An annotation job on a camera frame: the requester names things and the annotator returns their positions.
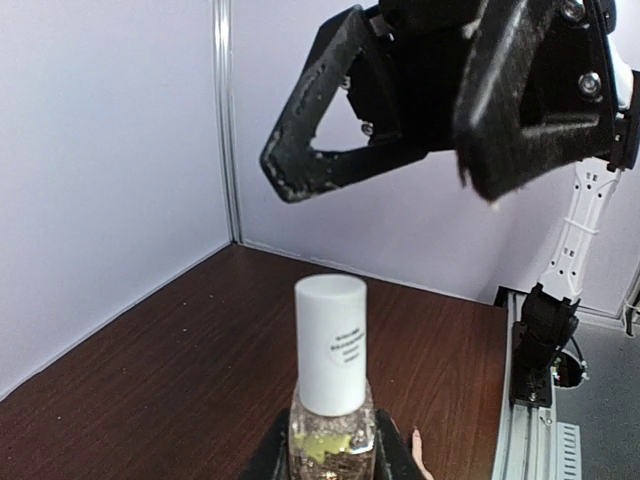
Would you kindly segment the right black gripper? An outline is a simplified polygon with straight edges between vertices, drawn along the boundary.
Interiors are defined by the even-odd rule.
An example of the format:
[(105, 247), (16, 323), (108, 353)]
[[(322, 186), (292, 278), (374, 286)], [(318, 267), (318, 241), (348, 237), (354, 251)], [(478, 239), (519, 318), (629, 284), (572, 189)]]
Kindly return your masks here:
[[(611, 1), (384, 1), (379, 40), (352, 6), (319, 28), (260, 155), (287, 203), (356, 184), (437, 151), (487, 201), (593, 157), (635, 165), (639, 75), (619, 111), (610, 65)], [(371, 128), (366, 146), (313, 147), (339, 89)]]

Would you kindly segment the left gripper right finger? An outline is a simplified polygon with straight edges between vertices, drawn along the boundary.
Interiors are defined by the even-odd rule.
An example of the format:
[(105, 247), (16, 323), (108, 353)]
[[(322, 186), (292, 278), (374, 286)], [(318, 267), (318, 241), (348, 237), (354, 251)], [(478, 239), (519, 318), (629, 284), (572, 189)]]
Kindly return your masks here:
[(384, 409), (375, 411), (376, 442), (374, 480), (424, 479), (404, 437)]

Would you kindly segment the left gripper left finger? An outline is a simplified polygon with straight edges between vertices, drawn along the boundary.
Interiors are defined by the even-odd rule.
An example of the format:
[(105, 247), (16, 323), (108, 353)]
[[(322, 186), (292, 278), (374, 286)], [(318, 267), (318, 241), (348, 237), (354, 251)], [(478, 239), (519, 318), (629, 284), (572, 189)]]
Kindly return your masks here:
[(242, 471), (242, 480), (288, 480), (290, 410), (283, 409), (263, 435)]

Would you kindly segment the glitter nail polish bottle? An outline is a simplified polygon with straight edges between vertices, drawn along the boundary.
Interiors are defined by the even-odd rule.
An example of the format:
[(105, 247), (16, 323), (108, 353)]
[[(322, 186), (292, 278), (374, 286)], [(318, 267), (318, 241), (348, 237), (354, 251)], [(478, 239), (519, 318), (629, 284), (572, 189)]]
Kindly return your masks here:
[(288, 431), (293, 479), (370, 479), (376, 418), (367, 379), (367, 285), (317, 274), (294, 287), (297, 383)]

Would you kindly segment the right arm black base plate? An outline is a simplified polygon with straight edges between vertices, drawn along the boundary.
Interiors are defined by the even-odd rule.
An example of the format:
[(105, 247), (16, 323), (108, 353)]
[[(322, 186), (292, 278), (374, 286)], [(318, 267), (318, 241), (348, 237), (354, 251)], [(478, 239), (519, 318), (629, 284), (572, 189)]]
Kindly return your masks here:
[(509, 400), (512, 404), (552, 406), (551, 361), (555, 350), (537, 340), (522, 322), (512, 325)]

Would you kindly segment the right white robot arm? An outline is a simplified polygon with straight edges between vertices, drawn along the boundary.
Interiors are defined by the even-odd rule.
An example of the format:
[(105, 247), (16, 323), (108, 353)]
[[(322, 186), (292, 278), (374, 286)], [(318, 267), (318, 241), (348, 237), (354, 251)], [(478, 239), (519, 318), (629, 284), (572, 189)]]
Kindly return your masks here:
[(495, 201), (575, 168), (558, 243), (514, 326), (510, 399), (546, 405), (586, 374), (573, 342), (588, 252), (639, 151), (639, 74), (612, 1), (380, 1), (319, 28), (260, 156), (298, 203), (452, 150)]

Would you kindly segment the person's bare hand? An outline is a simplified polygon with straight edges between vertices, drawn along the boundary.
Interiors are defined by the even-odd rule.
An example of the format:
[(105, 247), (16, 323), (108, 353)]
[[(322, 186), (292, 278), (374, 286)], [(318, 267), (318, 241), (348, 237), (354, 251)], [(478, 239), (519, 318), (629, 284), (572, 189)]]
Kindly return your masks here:
[(403, 437), (401, 429), (398, 427), (398, 424), (394, 419), (391, 419), (391, 424), (395, 429), (395, 433), (398, 435), (400, 444), (411, 455), (411, 458), (417, 469), (420, 471), (422, 478), (425, 480), (434, 480), (434, 475), (424, 463), (423, 439), (420, 429), (414, 425), (408, 436)]

